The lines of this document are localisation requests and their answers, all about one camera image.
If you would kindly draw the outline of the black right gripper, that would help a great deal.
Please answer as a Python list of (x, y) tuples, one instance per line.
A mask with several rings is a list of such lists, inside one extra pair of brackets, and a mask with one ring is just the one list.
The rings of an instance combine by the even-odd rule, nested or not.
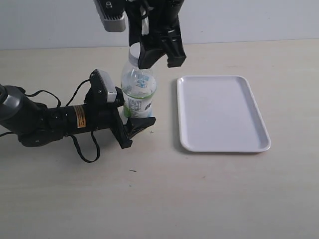
[(140, 69), (150, 69), (167, 55), (169, 68), (180, 67), (186, 54), (179, 23), (182, 0), (128, 0), (129, 45), (139, 42)]

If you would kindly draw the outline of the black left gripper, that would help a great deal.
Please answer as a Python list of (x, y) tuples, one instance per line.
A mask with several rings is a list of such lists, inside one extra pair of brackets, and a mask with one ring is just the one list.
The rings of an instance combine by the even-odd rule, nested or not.
[(122, 149), (132, 146), (132, 138), (156, 122), (155, 117), (128, 118), (124, 125), (118, 107), (124, 105), (123, 91), (115, 87), (117, 95), (113, 103), (99, 105), (94, 102), (92, 92), (86, 94), (84, 105), (88, 126), (92, 130), (109, 129)]

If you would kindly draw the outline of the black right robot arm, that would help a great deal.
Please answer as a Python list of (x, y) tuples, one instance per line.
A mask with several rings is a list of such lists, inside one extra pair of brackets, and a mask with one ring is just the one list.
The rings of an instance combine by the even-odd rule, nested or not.
[(128, 0), (129, 45), (140, 44), (138, 67), (151, 68), (164, 55), (169, 68), (180, 67), (186, 54), (178, 14), (182, 0)]

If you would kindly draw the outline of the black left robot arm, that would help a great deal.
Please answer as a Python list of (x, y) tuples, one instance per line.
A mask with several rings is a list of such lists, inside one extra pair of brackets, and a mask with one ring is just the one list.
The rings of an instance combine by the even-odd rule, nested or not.
[(89, 90), (84, 104), (48, 108), (30, 100), (24, 89), (0, 87), (0, 124), (18, 136), (25, 147), (40, 147), (64, 137), (109, 129), (121, 148), (132, 145), (132, 138), (152, 126), (155, 117), (129, 118), (122, 122), (118, 107), (124, 103), (120, 88), (111, 102), (98, 100), (99, 94)]

